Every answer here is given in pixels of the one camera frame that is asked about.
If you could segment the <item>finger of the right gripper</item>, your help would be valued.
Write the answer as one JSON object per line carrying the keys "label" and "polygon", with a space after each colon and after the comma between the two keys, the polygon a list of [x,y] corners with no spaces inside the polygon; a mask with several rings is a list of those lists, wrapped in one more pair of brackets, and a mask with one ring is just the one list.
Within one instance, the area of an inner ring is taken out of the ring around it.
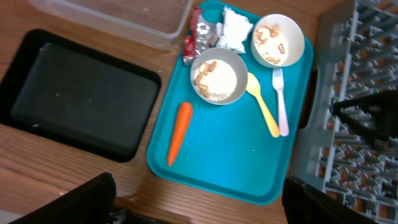
{"label": "finger of the right gripper", "polygon": [[386,90],[379,93],[345,100],[333,105],[333,111],[357,106],[367,112],[394,111],[397,109],[397,90]]}
{"label": "finger of the right gripper", "polygon": [[389,136],[384,133],[380,133],[376,129],[369,129],[356,120],[350,118],[347,114],[342,112],[343,108],[340,106],[333,105],[333,114],[339,117],[340,122],[347,124],[356,134],[360,135],[366,142],[388,142]]}

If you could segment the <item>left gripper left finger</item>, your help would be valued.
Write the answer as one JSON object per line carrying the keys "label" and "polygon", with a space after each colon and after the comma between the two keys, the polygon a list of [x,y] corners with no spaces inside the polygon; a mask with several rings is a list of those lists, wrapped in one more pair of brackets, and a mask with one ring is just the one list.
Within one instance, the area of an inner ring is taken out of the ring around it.
{"label": "left gripper left finger", "polygon": [[10,224],[105,224],[116,198],[116,183],[104,172]]}

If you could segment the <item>yellow plastic spoon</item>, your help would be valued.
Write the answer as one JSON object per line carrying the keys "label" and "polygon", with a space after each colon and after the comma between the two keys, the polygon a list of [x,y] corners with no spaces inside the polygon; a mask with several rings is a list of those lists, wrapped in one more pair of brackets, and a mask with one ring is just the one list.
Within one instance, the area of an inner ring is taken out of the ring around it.
{"label": "yellow plastic spoon", "polygon": [[246,91],[257,100],[271,136],[273,138],[278,138],[280,136],[279,127],[270,110],[268,109],[264,99],[262,98],[261,85],[252,73],[248,73]]}

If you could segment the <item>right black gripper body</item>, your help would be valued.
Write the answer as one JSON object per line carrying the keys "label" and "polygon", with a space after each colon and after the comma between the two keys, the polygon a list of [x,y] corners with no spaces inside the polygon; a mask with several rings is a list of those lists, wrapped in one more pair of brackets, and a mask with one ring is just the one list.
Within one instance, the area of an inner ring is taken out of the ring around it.
{"label": "right black gripper body", "polygon": [[397,138],[397,102],[373,104],[374,148],[386,152],[392,146],[390,139]]}

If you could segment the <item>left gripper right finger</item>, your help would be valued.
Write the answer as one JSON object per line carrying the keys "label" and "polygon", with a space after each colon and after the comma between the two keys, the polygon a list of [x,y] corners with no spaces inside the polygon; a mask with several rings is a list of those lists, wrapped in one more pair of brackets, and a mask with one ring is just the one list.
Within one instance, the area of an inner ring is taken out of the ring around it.
{"label": "left gripper right finger", "polygon": [[288,224],[376,224],[296,177],[287,177],[282,205]]}

